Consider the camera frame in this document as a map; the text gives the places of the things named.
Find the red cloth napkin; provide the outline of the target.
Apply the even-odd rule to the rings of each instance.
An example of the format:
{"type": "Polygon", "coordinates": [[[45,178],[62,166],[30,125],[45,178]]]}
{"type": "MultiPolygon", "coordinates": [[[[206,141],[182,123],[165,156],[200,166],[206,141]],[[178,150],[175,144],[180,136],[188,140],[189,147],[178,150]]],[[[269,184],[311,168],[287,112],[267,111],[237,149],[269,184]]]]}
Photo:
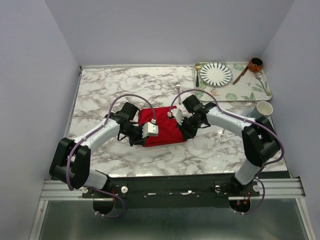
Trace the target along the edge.
{"type": "Polygon", "coordinates": [[[177,127],[175,119],[168,117],[170,107],[155,108],[158,136],[150,136],[146,139],[144,147],[155,147],[185,142],[181,131],[177,127]]]}

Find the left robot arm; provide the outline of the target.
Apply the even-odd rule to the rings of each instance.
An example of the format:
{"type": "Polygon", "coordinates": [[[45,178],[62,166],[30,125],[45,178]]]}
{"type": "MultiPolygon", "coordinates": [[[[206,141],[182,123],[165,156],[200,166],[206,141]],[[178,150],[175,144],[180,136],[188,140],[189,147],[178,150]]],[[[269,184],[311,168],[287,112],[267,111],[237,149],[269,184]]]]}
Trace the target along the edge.
{"type": "Polygon", "coordinates": [[[126,102],[120,111],[110,114],[106,126],[94,127],[89,137],[79,136],[76,139],[64,137],[58,142],[49,175],[63,183],[67,183],[66,174],[73,189],[81,187],[93,188],[101,198],[107,197],[111,191],[110,177],[97,170],[90,169],[91,155],[104,143],[112,138],[121,141],[120,134],[129,139],[129,145],[146,144],[143,138],[143,126],[137,126],[134,119],[141,111],[135,105],[126,102]]]}

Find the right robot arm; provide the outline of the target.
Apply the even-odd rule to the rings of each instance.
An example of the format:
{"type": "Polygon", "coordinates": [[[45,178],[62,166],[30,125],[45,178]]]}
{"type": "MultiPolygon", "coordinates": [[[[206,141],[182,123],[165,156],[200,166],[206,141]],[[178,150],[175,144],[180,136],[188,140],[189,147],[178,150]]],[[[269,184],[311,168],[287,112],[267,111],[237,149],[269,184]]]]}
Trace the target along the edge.
{"type": "Polygon", "coordinates": [[[217,103],[202,104],[195,95],[187,97],[182,104],[191,116],[186,117],[180,109],[171,109],[168,116],[177,122],[184,140],[193,139],[202,126],[221,127],[241,137],[246,160],[230,179],[230,191],[241,196],[258,175],[267,161],[282,148],[270,121],[234,114],[222,109],[217,103]]]}

